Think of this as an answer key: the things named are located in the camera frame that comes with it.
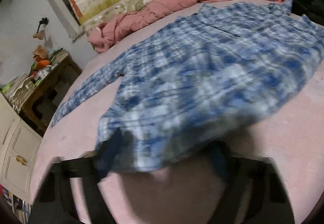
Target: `bed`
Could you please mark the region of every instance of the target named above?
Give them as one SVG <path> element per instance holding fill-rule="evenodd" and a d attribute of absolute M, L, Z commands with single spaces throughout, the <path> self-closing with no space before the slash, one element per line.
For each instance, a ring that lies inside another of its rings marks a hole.
<path fill-rule="evenodd" d="M 265 0 L 234 0 L 211 3 L 224 7 Z M 106 53 L 89 62 L 64 99 L 92 73 L 151 36 L 178 16 L 198 12 L 202 4 L 175 12 L 127 36 Z M 81 104 L 53 128 L 48 128 L 34 167 L 30 193 L 34 199 L 53 157 L 73 159 L 93 149 L 100 116 L 114 100 L 121 82 L 108 85 Z M 296 223 L 302 223 L 324 190 L 324 64 L 302 91 L 278 113 L 248 130 L 226 138 L 231 150 L 245 157 L 274 159 L 288 192 Z M 212 171 L 207 159 L 197 154 L 154 173 L 110 173 L 99 184 L 117 223 L 207 223 L 221 198 L 225 183 Z M 90 223 L 78 179 L 72 190 L 80 220 Z"/>

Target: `wooden desk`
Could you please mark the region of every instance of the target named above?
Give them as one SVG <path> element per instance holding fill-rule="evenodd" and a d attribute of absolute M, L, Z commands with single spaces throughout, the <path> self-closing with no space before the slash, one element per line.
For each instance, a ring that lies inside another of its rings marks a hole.
<path fill-rule="evenodd" d="M 82 70 L 79 66 L 72 60 L 71 56 L 67 51 L 63 51 L 57 56 L 56 66 L 51 70 L 51 72 L 41 81 L 41 83 L 35 87 L 30 96 L 25 100 L 20 108 L 19 115 L 30 119 L 40 131 L 45 133 L 47 125 L 42 122 L 33 112 L 34 103 L 41 98 L 48 90 L 54 89 L 58 82 L 62 79 L 61 74 L 67 66 L 70 66 L 79 76 Z"/>

